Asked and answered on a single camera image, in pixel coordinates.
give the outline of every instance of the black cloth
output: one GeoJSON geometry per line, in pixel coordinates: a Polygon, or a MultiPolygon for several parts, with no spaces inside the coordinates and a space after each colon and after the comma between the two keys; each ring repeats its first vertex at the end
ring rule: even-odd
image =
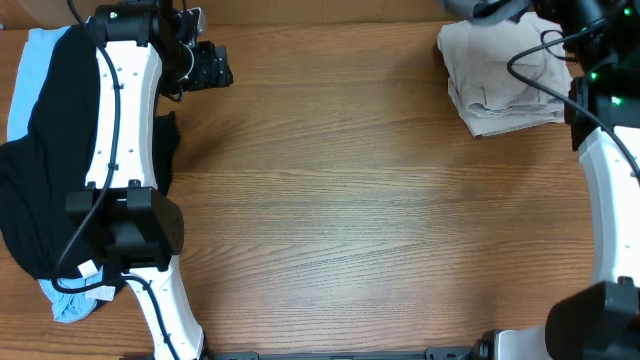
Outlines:
{"type": "MultiPolygon", "coordinates": [[[[73,26],[56,43],[28,135],[0,146],[0,230],[11,255],[35,279],[50,278],[76,229],[65,201],[67,193],[84,189],[95,146],[99,83],[96,47],[73,26]]],[[[155,120],[153,143],[158,190],[166,195],[179,143],[173,114],[155,120]]],[[[80,277],[76,267],[89,259],[102,265],[80,238],[61,277],[80,277]]],[[[105,266],[103,279],[118,276],[105,266]]]]}

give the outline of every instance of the wooden table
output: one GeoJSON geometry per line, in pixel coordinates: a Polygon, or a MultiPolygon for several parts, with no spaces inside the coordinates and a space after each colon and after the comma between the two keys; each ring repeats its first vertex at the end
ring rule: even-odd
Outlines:
{"type": "MultiPolygon", "coordinates": [[[[236,83],[159,114],[179,118],[181,270],[215,351],[467,345],[542,324],[589,284],[591,214],[569,128],[473,139],[434,56],[442,25],[210,29],[236,83]]],[[[25,39],[0,32],[0,131],[25,39]]],[[[0,246],[0,358],[152,351],[129,289],[55,323],[0,246]]]]}

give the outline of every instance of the blue fabric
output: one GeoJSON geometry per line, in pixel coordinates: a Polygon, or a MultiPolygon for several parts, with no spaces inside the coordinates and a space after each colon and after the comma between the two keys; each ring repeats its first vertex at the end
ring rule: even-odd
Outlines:
{"type": "MultiPolygon", "coordinates": [[[[33,29],[29,31],[29,41],[22,51],[16,87],[9,109],[7,124],[7,139],[9,141],[18,140],[27,135],[31,111],[38,101],[40,90],[47,79],[53,49],[68,29],[67,26],[57,30],[33,29]]],[[[99,281],[102,281],[102,268],[97,275],[87,280],[83,278],[60,279],[62,286],[68,288],[78,288],[99,281]]],[[[70,323],[84,319],[97,306],[97,300],[87,299],[85,294],[67,295],[57,292],[50,280],[39,280],[39,283],[52,303],[55,321],[70,323]]]]}
{"type": "MultiPolygon", "coordinates": [[[[88,278],[79,279],[60,279],[62,287],[74,289],[83,286],[92,285],[102,281],[102,268],[98,271],[98,274],[88,278]]],[[[96,299],[87,299],[84,293],[82,294],[62,294],[56,291],[51,284],[51,280],[38,280],[40,287],[44,294],[47,295],[52,303],[51,309],[53,310],[53,319],[62,323],[72,323],[74,321],[82,320],[89,316],[93,309],[98,305],[96,299]]]]}
{"type": "Polygon", "coordinates": [[[18,140],[27,135],[31,111],[47,78],[53,48],[69,27],[57,30],[32,29],[22,51],[16,87],[9,108],[7,139],[18,140]]]}

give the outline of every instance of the clothing tag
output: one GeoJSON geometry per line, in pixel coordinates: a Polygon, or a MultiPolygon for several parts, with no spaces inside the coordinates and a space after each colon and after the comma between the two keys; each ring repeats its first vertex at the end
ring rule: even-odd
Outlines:
{"type": "Polygon", "coordinates": [[[95,288],[87,291],[84,296],[87,299],[112,301],[115,295],[116,295],[115,286],[100,286],[99,288],[95,288]]]}
{"type": "Polygon", "coordinates": [[[93,263],[93,260],[85,261],[78,265],[78,270],[80,270],[80,274],[82,274],[82,277],[85,279],[98,274],[98,269],[96,269],[96,265],[93,263]]]}

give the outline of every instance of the white folded shirt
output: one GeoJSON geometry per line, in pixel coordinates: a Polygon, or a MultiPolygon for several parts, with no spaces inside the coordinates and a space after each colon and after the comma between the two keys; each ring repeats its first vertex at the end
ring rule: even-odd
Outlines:
{"type": "MultiPolygon", "coordinates": [[[[552,29],[560,27],[534,13],[525,14],[519,24],[479,27],[463,21],[442,27],[438,47],[449,70],[449,95],[473,136],[564,120],[560,100],[522,83],[507,71],[507,62],[514,55],[540,45],[540,33],[552,29]]],[[[545,41],[558,36],[550,33],[545,41]]],[[[560,45],[551,51],[564,55],[560,45]]],[[[514,69],[560,93],[569,92],[571,75],[566,63],[546,51],[519,60],[514,69]]]]}

